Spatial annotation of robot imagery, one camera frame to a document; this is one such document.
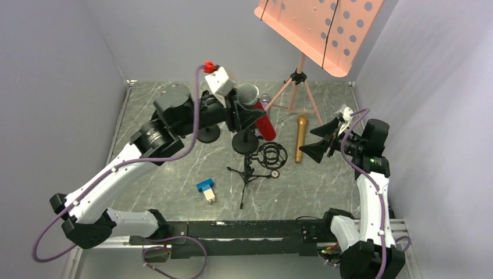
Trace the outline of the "red glitter microphone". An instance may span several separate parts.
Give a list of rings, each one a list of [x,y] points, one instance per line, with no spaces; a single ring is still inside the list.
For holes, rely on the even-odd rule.
[[[259,89],[250,83],[237,87],[237,99],[240,104],[256,113],[255,127],[266,141],[273,141],[277,134],[259,98]]]

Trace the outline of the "black tripod shock mount stand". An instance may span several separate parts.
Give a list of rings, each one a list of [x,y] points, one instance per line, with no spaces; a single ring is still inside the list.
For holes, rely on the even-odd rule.
[[[244,195],[247,186],[257,178],[271,178],[270,173],[272,170],[277,170],[280,173],[280,169],[286,164],[287,159],[288,152],[281,144],[277,142],[265,142],[253,154],[244,155],[243,170],[240,171],[227,167],[228,171],[238,174],[244,183],[240,200],[240,210],[244,208]],[[268,170],[269,174],[256,174],[255,168],[252,167],[253,162],[258,163],[262,168]]]

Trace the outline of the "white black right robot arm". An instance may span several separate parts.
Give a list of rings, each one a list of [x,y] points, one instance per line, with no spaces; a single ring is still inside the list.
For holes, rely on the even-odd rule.
[[[351,157],[360,196],[360,220],[343,210],[330,209],[324,222],[341,249],[337,264],[342,278],[396,278],[406,263],[392,235],[388,186],[390,163],[383,156],[388,123],[369,119],[361,135],[351,132],[342,118],[311,129],[321,141],[306,144],[300,151],[315,162],[335,151]]]

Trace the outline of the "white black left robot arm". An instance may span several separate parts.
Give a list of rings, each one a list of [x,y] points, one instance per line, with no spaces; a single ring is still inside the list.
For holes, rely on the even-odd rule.
[[[210,128],[217,139],[221,123],[234,133],[252,127],[265,115],[258,99],[257,86],[248,83],[234,86],[225,95],[210,90],[191,93],[181,84],[170,86],[154,100],[150,121],[96,177],[71,194],[51,198],[54,212],[63,219],[67,239],[83,249],[122,236],[164,241],[169,226],[158,210],[122,212],[111,209],[110,204],[140,177],[165,162],[183,158],[184,137],[203,141],[202,133]]]

